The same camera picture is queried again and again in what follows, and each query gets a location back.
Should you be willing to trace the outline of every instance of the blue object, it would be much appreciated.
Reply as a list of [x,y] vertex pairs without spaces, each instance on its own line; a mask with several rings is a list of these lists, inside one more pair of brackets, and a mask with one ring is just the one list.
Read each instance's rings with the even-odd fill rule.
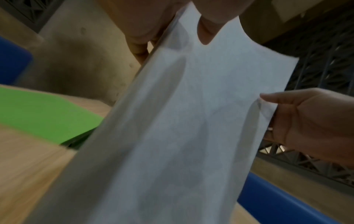
[[12,85],[32,59],[29,51],[0,37],[0,84]]
[[261,224],[339,224],[253,173],[237,201]]

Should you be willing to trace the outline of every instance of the green sheet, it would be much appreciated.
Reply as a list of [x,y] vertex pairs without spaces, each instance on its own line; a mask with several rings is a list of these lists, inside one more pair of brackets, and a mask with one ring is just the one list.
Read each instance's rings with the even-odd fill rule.
[[0,123],[53,143],[94,129],[102,120],[59,96],[0,87]]

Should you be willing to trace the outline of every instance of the person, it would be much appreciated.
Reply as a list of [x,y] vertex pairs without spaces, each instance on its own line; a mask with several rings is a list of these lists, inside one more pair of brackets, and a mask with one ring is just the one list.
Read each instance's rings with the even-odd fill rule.
[[[176,12],[190,0],[98,0],[125,34],[130,51],[142,64]],[[201,17],[197,34],[202,44],[240,15],[253,0],[193,0]],[[354,98],[323,89],[261,94],[277,103],[271,131],[264,139],[307,155],[354,167]]]

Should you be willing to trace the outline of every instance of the wooden table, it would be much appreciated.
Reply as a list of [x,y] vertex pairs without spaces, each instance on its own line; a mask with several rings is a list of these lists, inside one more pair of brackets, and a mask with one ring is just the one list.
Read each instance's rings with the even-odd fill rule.
[[[62,97],[102,117],[111,109],[97,100]],[[0,125],[0,224],[21,224],[75,153]],[[231,223],[259,222],[237,204]]]

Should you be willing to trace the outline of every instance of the black metal rack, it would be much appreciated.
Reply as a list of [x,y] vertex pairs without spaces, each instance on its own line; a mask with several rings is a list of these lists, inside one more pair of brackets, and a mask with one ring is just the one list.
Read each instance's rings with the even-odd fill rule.
[[39,32],[64,0],[0,0],[0,7]]
[[[299,57],[285,90],[319,87],[354,96],[354,3],[332,10],[265,44]],[[258,157],[354,195],[354,170],[263,141]]]

